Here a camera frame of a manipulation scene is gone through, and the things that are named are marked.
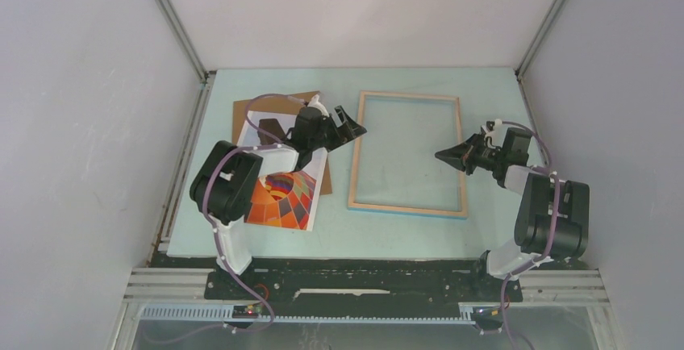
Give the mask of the wooden picture frame with glass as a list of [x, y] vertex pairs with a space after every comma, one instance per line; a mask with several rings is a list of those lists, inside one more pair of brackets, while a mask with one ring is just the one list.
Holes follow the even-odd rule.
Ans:
[[354, 144], [350, 210], [467, 219], [465, 175], [436, 152], [463, 140], [456, 96], [362, 91]]

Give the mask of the hot air balloon photo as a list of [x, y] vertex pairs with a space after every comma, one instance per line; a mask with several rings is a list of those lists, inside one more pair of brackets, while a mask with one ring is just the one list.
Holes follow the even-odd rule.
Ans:
[[[273, 135], [283, 136], [295, 124], [296, 115], [249, 111], [247, 117]], [[268, 136], [259, 133], [247, 121], [238, 138], [240, 146], [273, 144]], [[251, 208], [244, 216], [245, 223], [310, 231], [315, 222], [319, 197], [330, 194], [327, 150], [318, 149], [311, 161], [297, 172], [276, 173], [259, 178], [252, 193]]]

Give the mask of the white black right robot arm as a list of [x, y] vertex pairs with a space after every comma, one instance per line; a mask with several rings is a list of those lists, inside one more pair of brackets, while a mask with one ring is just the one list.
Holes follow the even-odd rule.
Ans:
[[488, 121], [464, 142], [435, 154], [467, 176], [484, 169], [500, 188], [520, 196], [512, 238], [485, 252], [484, 269], [469, 278], [470, 292], [481, 300], [501, 290], [501, 279], [515, 280], [543, 264], [579, 258], [588, 244], [590, 187], [560, 178], [549, 165], [530, 165], [532, 142], [548, 151], [540, 136], [522, 124], [504, 124], [500, 145], [493, 138], [502, 122]]

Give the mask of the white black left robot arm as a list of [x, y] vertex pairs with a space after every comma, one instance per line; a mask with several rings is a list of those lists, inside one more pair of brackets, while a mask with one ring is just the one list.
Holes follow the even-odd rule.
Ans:
[[192, 181], [189, 194], [207, 216], [217, 246], [223, 287], [246, 298], [255, 277], [246, 223], [306, 230], [315, 221], [327, 154], [366, 129], [341, 106], [333, 112], [306, 104], [298, 114], [244, 125], [245, 145], [218, 141]]

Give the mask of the brown cardboard backing board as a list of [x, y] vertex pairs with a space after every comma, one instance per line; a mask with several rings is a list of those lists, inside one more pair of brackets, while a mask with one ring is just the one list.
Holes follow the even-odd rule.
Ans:
[[[295, 98], [300, 98], [305, 101], [310, 101], [316, 94], [318, 94], [319, 91], [310, 91], [310, 92], [302, 92], [298, 94], [291, 94], [288, 96], [292, 96]], [[232, 118], [232, 133], [231, 133], [231, 142], [234, 144], [243, 144], [241, 140], [239, 140], [240, 134], [243, 130], [243, 127], [245, 126], [245, 117], [246, 114], [249, 111], [255, 111], [255, 112], [265, 112], [271, 115], [266, 115], [267, 118], [274, 117], [274, 114], [284, 114], [284, 115], [295, 115], [299, 112], [301, 109], [302, 105], [297, 104], [294, 101], [290, 101], [287, 98], [282, 98], [282, 97], [271, 97], [271, 98], [263, 98], [259, 99], [259, 101], [255, 102], [252, 104], [248, 109], [247, 105], [252, 99], [247, 99], [247, 100], [241, 100], [241, 101], [234, 101], [233, 102], [233, 118]], [[321, 181], [321, 195], [328, 195], [332, 194], [332, 180], [331, 180], [331, 174], [330, 174], [330, 168], [329, 164], [326, 161], [324, 171], [323, 171], [323, 178]]]

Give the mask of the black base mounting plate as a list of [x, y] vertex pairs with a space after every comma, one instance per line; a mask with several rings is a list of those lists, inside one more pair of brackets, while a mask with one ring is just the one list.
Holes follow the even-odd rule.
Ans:
[[247, 300], [235, 318], [456, 319], [461, 304], [522, 302], [518, 281], [487, 274], [483, 260], [255, 258], [237, 280], [214, 258], [156, 254], [151, 267], [209, 269], [208, 300]]

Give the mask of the left aluminium corner post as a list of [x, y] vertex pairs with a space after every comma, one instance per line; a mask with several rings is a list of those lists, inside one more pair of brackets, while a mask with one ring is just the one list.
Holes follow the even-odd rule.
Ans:
[[198, 77], [201, 83], [206, 83], [209, 72], [199, 58], [198, 52], [193, 45], [188, 32], [178, 15], [172, 0], [154, 0], [157, 4], [162, 17], [168, 24], [174, 39], [177, 41], [181, 51], [184, 53], [186, 59], [189, 61], [194, 74]]

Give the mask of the aluminium corner post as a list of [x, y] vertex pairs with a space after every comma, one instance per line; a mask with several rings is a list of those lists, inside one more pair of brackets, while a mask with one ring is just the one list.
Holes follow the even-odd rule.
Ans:
[[568, 0], [552, 0], [550, 7], [542, 18], [535, 35], [533, 36], [518, 67], [515, 70], [515, 75], [518, 81], [522, 81], [525, 78], [529, 68], [537, 56], [538, 51], [541, 49], [541, 46], [548, 37], [548, 34], [552, 30], [555, 22], [560, 17], [567, 2]]
[[206, 83], [209, 72], [199, 58], [198, 52], [193, 45], [188, 32], [178, 15], [172, 0], [154, 0], [157, 4], [162, 17], [168, 24], [174, 39], [177, 41], [181, 51], [184, 53], [186, 59], [189, 61], [194, 74], [198, 77], [201, 83]]

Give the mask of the right aluminium corner post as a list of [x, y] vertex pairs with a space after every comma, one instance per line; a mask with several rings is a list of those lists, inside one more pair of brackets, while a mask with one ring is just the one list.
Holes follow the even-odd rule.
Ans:
[[552, 30], [555, 22], [560, 17], [567, 2], [568, 0], [552, 0], [550, 7], [542, 18], [535, 35], [533, 36], [518, 67], [515, 70], [515, 75], [518, 81], [522, 81], [525, 78], [529, 68], [537, 56], [538, 51], [541, 49], [541, 46], [548, 37], [548, 34]]

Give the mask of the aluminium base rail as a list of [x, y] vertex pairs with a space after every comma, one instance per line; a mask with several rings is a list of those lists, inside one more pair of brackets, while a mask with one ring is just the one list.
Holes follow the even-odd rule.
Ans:
[[[218, 286], [207, 269], [135, 269], [123, 300], [138, 306], [142, 319], [226, 323], [380, 323], [473, 324], [501, 306], [500, 290], [491, 300], [463, 296], [440, 304], [435, 296], [400, 301], [387, 291], [304, 289], [284, 302], [213, 299]], [[513, 307], [583, 307], [609, 305], [603, 280], [595, 270], [531, 271], [511, 284]]]

